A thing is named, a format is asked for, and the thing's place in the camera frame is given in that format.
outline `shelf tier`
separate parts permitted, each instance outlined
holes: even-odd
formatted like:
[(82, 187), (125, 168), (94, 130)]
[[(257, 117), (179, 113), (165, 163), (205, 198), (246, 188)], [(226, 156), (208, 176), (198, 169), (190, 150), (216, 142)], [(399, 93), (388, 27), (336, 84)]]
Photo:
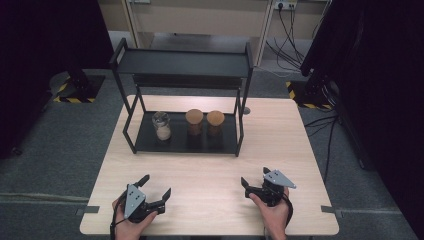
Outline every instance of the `shelf tier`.
[(237, 124), (233, 114), (224, 114), (222, 135), (211, 137), (207, 134), (206, 113), (202, 121), (203, 131), (199, 136), (187, 135), (185, 113), (167, 112), (171, 118), (171, 138), (162, 141), (156, 136), (152, 116), (155, 112), (146, 111), (135, 142), (136, 151), (145, 152), (180, 152), (180, 153), (223, 153), (234, 154), (237, 151)]

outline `power outlet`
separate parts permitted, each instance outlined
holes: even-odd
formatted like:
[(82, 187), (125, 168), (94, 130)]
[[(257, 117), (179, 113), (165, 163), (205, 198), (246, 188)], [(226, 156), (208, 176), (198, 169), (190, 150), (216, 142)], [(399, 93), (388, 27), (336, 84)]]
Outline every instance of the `power outlet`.
[(294, 11), (296, 9), (297, 0), (277, 0), (275, 1), (275, 9), (280, 9), (279, 5), (283, 4), (283, 8), (281, 10), (284, 11)]

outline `jar lid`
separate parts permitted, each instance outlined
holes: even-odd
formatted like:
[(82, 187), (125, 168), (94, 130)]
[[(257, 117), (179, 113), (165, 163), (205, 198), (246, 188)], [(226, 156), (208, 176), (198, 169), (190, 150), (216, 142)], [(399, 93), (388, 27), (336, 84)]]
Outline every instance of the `jar lid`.
[(224, 114), (222, 112), (216, 111), (216, 110), (208, 113), (206, 118), (208, 119), (208, 122), (212, 126), (219, 126), (225, 120)]
[(191, 109), (186, 113), (186, 119), (190, 124), (199, 124), (203, 120), (203, 112), (199, 109)]
[(169, 122), (169, 116), (166, 112), (156, 112), (152, 116), (152, 122), (158, 127), (165, 126)]

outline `wooden table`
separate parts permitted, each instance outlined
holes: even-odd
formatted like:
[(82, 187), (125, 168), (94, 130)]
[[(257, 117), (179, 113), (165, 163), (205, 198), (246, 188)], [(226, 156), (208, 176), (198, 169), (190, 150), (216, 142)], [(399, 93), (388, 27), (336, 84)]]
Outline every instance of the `wooden table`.
[[(234, 98), (144, 96), (146, 106), (162, 111), (232, 112)], [(171, 187), (165, 214), (156, 217), (145, 235), (263, 235), (263, 223), (254, 203), (244, 197), (240, 177), (260, 187), (262, 168), (279, 169), (297, 185), (291, 189), (294, 214), (288, 235), (334, 235), (339, 227), (296, 104), (289, 99), (249, 98), (251, 113), (243, 117), (245, 137), (239, 157), (234, 154), (133, 154), (122, 129), (127, 118), (122, 109), (85, 213), (84, 234), (109, 234), (111, 203), (129, 183), (150, 174), (141, 188), (147, 202), (161, 199)], [(135, 139), (142, 118), (136, 109), (129, 133)]]

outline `black device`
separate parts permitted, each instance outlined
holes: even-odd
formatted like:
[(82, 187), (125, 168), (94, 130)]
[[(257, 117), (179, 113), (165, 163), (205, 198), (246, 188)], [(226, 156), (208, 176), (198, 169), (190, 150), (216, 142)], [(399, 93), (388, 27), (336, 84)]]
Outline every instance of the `black device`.
[[(142, 187), (149, 179), (150, 175), (145, 175), (140, 181), (134, 184), (128, 184), (127, 190), (118, 198), (113, 212), (112, 223), (110, 224), (110, 238), (112, 240), (115, 239), (116, 225), (122, 221), (128, 220), (133, 223), (139, 223), (154, 211), (157, 211), (158, 214), (165, 213), (165, 203), (171, 197), (171, 188), (166, 191), (161, 200), (148, 203), (146, 202), (146, 194), (141, 192), (138, 188)], [(118, 211), (119, 205), (124, 206), (124, 219), (117, 223), (116, 212)]]
[(285, 201), (289, 206), (289, 215), (287, 217), (287, 224), (289, 224), (293, 215), (293, 205), (289, 197), (284, 193), (284, 187), (296, 188), (296, 185), (279, 170), (271, 171), (264, 167), (263, 173), (264, 182), (262, 188), (249, 186), (249, 183), (241, 177), (241, 185), (246, 190), (244, 196), (249, 198), (249, 194), (254, 193), (268, 207), (275, 207), (281, 200)]

